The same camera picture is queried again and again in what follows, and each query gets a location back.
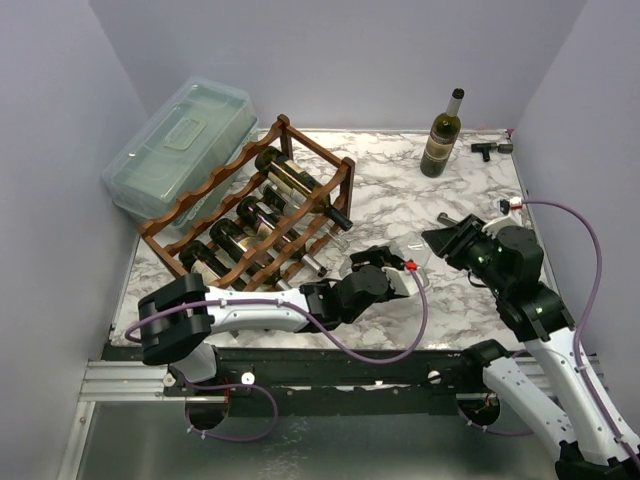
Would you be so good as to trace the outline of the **clear square whisky bottle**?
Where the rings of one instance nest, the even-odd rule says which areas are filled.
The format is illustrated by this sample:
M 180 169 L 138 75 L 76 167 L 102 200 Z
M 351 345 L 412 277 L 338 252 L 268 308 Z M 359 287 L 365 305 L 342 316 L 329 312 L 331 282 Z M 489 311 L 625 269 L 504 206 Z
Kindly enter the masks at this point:
M 417 273 L 423 288 L 429 286 L 427 269 L 432 251 L 419 233 L 406 233 L 391 240 L 388 244 L 392 253 L 405 261 L 413 261 L 417 265 Z

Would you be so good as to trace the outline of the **dark bottle white label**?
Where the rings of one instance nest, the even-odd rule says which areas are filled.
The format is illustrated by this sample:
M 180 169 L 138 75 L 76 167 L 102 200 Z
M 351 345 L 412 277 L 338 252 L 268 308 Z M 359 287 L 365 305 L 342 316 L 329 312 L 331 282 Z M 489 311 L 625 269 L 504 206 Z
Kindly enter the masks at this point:
M 272 146 L 257 155 L 254 166 L 299 205 L 304 204 L 315 189 L 323 187 L 306 170 Z M 310 212 L 325 215 L 344 231 L 349 231 L 353 226 L 353 222 L 331 203 L 329 194 L 319 196 Z

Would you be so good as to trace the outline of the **dark wine bottle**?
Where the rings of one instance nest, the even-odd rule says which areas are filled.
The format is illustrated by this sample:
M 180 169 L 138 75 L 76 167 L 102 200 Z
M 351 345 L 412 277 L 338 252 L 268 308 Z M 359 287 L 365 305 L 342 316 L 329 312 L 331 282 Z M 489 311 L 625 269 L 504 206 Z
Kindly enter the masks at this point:
M 209 230 L 210 238 L 238 263 L 250 249 L 259 245 L 259 240 L 249 235 L 242 227 L 228 218 L 216 221 Z M 258 254 L 247 267 L 246 275 L 252 277 L 269 267 L 275 258 L 269 252 Z
M 281 214 L 276 213 L 267 204 L 254 196 L 247 196 L 242 199 L 236 207 L 236 213 L 260 240 L 266 240 L 282 219 Z M 294 228 L 291 228 L 281 235 L 279 239 L 272 244 L 271 248 L 280 253 L 286 246 L 296 241 L 299 237 L 300 234 Z M 308 252 L 305 243 L 291 255 L 291 259 L 302 262 L 320 278 L 325 277 L 328 273 L 326 267 L 319 263 Z

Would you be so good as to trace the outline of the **clear glass wine bottle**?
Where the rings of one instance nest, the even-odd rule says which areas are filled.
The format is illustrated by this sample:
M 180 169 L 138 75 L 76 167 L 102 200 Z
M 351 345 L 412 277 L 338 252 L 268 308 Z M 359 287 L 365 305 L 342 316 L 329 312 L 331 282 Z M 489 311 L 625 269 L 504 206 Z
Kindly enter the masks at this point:
M 294 214 L 303 204 L 272 183 L 263 183 L 259 187 L 259 192 L 267 205 L 283 215 Z M 349 248 L 349 243 L 334 232 L 329 224 L 322 226 L 319 232 L 322 236 L 328 235 L 340 251 L 345 252 Z

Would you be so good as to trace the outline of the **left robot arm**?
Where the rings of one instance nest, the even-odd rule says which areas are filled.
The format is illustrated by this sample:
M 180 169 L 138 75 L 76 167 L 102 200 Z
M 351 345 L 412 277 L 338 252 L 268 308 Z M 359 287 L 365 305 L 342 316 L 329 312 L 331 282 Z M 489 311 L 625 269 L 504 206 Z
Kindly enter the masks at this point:
M 373 304 L 408 298 L 422 285 L 412 263 L 386 245 L 350 260 L 351 271 L 340 280 L 277 292 L 222 289 L 206 285 L 199 273 L 187 274 L 140 300 L 139 321 L 125 336 L 140 343 L 145 365 L 171 365 L 197 393 L 212 394 L 222 372 L 213 350 L 203 344 L 207 337 L 246 330 L 331 332 Z

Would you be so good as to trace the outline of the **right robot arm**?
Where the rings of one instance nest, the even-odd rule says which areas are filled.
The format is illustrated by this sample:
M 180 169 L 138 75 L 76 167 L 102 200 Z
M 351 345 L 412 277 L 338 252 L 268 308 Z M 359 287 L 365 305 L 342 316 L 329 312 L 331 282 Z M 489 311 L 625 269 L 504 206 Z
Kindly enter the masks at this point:
M 469 390 L 489 388 L 542 442 L 560 479 L 636 479 L 639 437 L 613 405 L 577 340 L 561 297 L 540 279 L 544 252 L 533 230 L 512 218 L 474 215 L 421 234 L 432 252 L 476 276 L 503 323 L 537 362 L 554 393 L 527 379 L 496 341 L 469 347 L 460 367 Z

